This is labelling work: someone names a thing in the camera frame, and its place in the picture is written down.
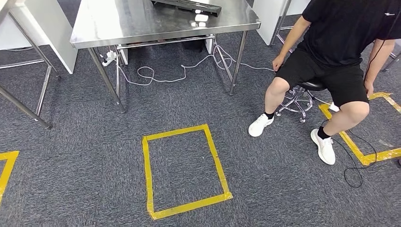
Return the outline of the person's right hand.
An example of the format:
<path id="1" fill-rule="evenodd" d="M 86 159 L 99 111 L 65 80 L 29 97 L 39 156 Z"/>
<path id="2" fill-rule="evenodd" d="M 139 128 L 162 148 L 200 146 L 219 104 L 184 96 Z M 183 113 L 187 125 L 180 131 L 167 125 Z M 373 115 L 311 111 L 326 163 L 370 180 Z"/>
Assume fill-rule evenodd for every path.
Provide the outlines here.
<path id="1" fill-rule="evenodd" d="M 281 65 L 284 62 L 285 56 L 278 55 L 273 61 L 272 61 L 272 68 L 274 71 L 278 71 Z"/>

